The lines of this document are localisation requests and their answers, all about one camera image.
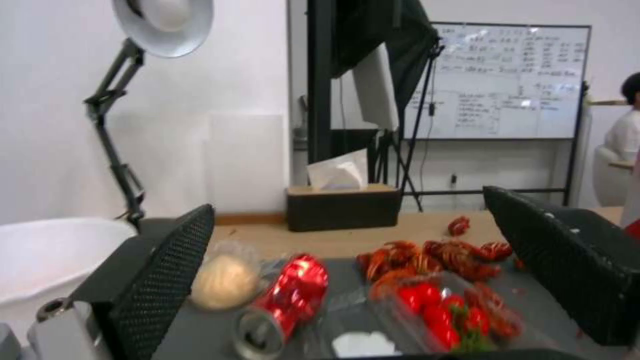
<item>white bowl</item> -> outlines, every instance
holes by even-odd
[[[0,226],[0,322],[23,345],[38,308],[68,296],[120,244],[131,225],[67,218]]]

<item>whiteboard frame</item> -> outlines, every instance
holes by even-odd
[[[432,21],[431,22],[433,25],[460,25],[460,26],[503,26],[503,27],[513,27],[513,28],[562,28],[562,29],[586,29],[587,30],[587,47],[584,53],[584,63],[582,64],[582,77],[580,79],[580,83],[582,84],[581,89],[580,89],[580,101],[577,104],[577,119],[575,121],[575,129],[573,130],[573,137],[570,138],[421,138],[421,137],[416,137],[416,139],[412,139],[412,137],[410,136],[405,136],[404,135],[404,124],[406,122],[406,115],[405,115],[405,111],[403,109],[403,116],[400,119],[400,126],[399,126],[399,134],[400,137],[402,138],[402,140],[414,140],[414,141],[419,141],[419,140],[425,140],[425,141],[481,141],[481,142],[497,142],[497,141],[545,141],[545,140],[555,140],[555,141],[567,141],[567,140],[574,140],[576,141],[579,133],[580,133],[580,123],[581,123],[581,111],[580,111],[580,107],[582,106],[582,101],[583,101],[583,92],[584,89],[582,88],[584,86],[584,78],[587,72],[587,64],[589,62],[589,50],[591,49],[591,30],[592,30],[592,26],[591,25],[542,25],[542,24],[500,24],[500,23],[496,23],[496,22],[455,22],[455,21]],[[428,117],[428,115],[425,115],[425,113],[422,113],[422,118],[420,119],[420,122],[422,122],[426,117]]]

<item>whiteboard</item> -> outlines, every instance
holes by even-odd
[[[435,64],[435,90],[430,83],[418,138],[575,136],[589,26],[433,25],[445,49]],[[423,84],[424,73],[405,109],[404,138],[412,137]]]

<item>tissue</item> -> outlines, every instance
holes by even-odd
[[[369,183],[367,149],[307,166],[314,190],[364,190]]]

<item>can lid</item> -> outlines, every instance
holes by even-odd
[[[236,319],[234,346],[246,360],[274,360],[284,349],[284,334],[271,314],[248,308]]]

